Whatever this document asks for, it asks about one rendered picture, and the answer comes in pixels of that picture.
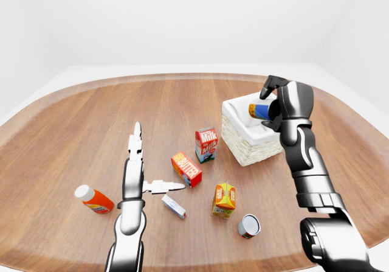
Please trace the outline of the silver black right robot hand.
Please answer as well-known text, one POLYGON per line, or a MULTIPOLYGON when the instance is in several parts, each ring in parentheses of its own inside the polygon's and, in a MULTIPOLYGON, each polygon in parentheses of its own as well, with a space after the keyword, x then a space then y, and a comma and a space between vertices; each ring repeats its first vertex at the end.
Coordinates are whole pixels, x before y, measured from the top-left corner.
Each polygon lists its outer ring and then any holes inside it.
POLYGON ((310 118, 314 93, 309 85, 269 75, 261 90, 260 99, 266 99, 274 89, 277 89, 277 98, 270 107, 269 119, 262 121, 264 126, 279 132, 282 120, 310 118))

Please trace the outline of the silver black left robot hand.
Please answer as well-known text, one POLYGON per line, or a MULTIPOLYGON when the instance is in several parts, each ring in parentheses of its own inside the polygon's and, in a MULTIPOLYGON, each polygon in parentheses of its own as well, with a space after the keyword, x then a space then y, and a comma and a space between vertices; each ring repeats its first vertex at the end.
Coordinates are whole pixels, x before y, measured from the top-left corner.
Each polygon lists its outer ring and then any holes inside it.
POLYGON ((123 177, 123 199, 141 198, 144 192, 152 194, 166 194, 169 191, 185 188, 182 183, 153 180, 148 183, 144 180, 142 128, 140 122, 136 122, 134 133, 129 136, 129 158, 126 161, 123 177))

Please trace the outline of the blue yellow soup can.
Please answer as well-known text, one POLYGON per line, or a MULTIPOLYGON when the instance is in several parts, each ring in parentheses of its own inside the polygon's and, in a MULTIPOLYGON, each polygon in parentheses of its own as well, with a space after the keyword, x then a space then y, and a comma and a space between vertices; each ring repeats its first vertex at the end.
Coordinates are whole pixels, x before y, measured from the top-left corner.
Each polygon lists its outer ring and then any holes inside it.
POLYGON ((252 118, 273 120, 277 115, 277 99, 254 99, 249 104, 249 114, 252 118))

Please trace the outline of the white woven basket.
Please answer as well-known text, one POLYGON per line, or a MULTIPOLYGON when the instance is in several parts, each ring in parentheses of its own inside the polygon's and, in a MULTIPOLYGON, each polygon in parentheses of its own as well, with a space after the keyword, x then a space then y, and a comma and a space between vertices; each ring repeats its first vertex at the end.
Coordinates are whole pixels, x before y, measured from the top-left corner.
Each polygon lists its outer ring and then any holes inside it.
POLYGON ((281 153, 279 134, 249 114, 249 104, 258 92, 222 103, 221 137, 241 166, 260 162, 281 153))

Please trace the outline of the red green tomato sauce can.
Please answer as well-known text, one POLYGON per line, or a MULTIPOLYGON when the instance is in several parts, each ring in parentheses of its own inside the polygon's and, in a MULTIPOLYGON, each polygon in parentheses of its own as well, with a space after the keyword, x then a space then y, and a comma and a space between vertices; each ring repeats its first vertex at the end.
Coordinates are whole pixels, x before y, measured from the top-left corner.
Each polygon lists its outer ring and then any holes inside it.
POLYGON ((253 214, 246 214, 238 223, 238 232, 245 239, 251 239, 261 232, 259 220, 253 214))

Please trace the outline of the orange bottle with white cap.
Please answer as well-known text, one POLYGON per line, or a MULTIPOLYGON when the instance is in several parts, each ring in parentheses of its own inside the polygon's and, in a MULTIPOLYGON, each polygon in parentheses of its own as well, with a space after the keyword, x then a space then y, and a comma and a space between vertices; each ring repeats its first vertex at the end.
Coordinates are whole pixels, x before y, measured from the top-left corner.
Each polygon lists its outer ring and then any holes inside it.
POLYGON ((89 187, 87 184, 80 185, 74 192, 85 206, 98 214, 108 213, 114 207, 114 203, 101 192, 89 187))

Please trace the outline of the white blue small box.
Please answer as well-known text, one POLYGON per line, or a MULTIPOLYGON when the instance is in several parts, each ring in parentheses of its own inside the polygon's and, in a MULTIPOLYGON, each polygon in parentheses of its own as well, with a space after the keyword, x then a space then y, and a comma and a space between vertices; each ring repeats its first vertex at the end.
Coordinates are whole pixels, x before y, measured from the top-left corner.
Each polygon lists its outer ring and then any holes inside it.
POLYGON ((162 197, 162 201, 163 201, 164 205, 166 205, 166 207, 171 209, 180 218, 185 218, 186 210, 182 206, 180 206, 178 203, 176 203, 173 199, 171 199, 168 195, 164 195, 162 197))

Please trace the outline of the red orange butter box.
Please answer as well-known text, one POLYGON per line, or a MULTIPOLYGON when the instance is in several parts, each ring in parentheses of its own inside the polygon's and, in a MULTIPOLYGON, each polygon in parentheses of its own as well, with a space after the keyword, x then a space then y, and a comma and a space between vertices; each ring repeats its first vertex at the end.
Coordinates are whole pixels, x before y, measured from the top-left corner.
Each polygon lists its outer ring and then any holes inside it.
POLYGON ((185 181, 194 188, 202 179, 201 169, 182 151, 171 158, 173 169, 185 181))

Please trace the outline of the red white milk carton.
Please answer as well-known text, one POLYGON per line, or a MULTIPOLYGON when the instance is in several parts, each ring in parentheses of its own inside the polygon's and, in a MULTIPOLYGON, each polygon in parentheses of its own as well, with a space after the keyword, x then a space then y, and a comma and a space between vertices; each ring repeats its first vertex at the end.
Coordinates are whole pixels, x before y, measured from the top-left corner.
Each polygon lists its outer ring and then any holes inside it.
POLYGON ((203 128, 195 132, 195 153, 200 163, 215 159, 218 137, 215 127, 203 128))

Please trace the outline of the orange yellow juice carton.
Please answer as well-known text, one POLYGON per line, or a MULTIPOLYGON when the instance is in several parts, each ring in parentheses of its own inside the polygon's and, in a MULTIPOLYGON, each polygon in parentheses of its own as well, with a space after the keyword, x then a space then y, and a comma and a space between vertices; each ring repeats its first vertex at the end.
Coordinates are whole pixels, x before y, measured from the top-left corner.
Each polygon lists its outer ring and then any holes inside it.
POLYGON ((230 218, 236 207, 236 190, 228 182, 217 184, 213 199, 212 214, 224 219, 230 218))

